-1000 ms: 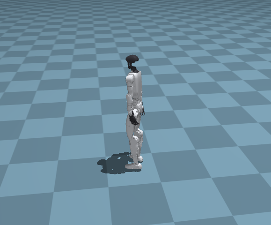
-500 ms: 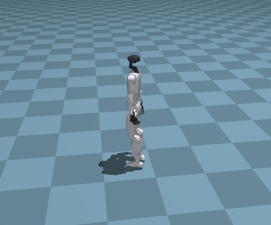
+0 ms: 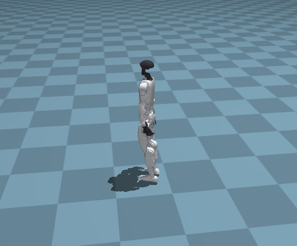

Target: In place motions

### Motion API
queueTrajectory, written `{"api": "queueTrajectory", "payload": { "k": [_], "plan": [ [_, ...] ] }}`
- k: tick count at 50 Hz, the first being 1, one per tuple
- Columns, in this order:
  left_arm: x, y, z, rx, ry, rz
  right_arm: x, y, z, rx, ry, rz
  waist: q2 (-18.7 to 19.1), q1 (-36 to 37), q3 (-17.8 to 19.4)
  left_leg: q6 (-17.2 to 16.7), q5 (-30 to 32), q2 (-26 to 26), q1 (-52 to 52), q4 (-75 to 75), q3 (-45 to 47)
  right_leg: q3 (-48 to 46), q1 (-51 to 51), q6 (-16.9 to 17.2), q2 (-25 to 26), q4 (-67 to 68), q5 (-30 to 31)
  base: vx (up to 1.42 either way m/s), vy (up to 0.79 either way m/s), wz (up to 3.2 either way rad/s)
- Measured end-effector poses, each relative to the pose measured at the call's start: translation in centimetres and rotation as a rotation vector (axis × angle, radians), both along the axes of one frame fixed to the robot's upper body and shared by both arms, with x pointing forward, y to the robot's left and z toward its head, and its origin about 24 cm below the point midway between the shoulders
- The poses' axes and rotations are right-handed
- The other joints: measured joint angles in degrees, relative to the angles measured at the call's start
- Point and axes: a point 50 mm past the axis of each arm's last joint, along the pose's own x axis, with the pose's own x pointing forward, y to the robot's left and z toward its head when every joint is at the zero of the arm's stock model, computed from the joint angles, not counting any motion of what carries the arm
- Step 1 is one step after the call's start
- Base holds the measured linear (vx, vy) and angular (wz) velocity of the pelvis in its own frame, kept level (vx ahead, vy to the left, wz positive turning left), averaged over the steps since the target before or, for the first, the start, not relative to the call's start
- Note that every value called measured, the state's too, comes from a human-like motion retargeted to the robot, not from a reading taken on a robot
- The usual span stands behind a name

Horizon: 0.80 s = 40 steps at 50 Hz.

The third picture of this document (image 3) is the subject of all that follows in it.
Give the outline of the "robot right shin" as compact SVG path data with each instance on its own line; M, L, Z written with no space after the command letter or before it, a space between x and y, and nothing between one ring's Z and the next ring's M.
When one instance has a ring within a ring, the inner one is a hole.
M156 141L155 141L156 142ZM156 142L156 144L157 144L157 142ZM155 151L155 153L154 153L154 170L155 170L155 168L156 168L156 159L157 159L157 154L158 154L158 149L157 149L157 147L154 149L154 151Z

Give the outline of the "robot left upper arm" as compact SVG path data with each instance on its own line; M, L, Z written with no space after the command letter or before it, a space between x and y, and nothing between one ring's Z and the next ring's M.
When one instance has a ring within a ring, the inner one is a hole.
M141 83L139 85L140 100L141 100L141 102L139 104L143 104L144 105L144 108L146 106L146 95L147 95L147 90L148 90L148 85L147 84L148 83Z

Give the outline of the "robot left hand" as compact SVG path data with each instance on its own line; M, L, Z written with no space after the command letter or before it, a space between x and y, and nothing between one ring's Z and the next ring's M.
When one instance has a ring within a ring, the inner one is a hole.
M146 133L147 136L151 136L151 135L155 134L155 133L153 133L153 132L151 131L151 129L148 127L148 124L147 124L146 121L145 121L145 124L146 124L146 126L143 127L143 133Z

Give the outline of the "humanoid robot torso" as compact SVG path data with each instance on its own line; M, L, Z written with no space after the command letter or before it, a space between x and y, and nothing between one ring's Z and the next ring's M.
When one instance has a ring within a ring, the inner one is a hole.
M145 77L145 79L141 80L140 84L141 83L148 83L147 84L148 90L146 95L146 106L145 106L145 110L146 110L145 118L150 121L150 124L152 124L154 122L154 113L151 111L151 107L154 101L155 80L153 78L153 80L150 81L150 80L147 80L147 78ZM138 91L139 91L139 88L138 88ZM140 91L139 91L139 98L140 98Z

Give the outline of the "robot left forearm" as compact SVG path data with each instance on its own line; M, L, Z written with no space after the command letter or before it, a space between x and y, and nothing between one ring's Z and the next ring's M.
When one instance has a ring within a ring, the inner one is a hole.
M138 112L140 114L139 121L141 122L142 127L143 126L146 126L146 124L145 124L145 121L146 121L146 118L145 118L146 110L144 108L144 105L143 104L139 104L138 105L138 110L139 110Z

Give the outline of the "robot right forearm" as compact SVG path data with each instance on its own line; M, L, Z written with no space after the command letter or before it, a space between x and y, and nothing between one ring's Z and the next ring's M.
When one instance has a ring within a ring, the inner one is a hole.
M154 97L154 101L155 101L155 97ZM154 112L154 101L153 101L153 105L151 107L151 111Z

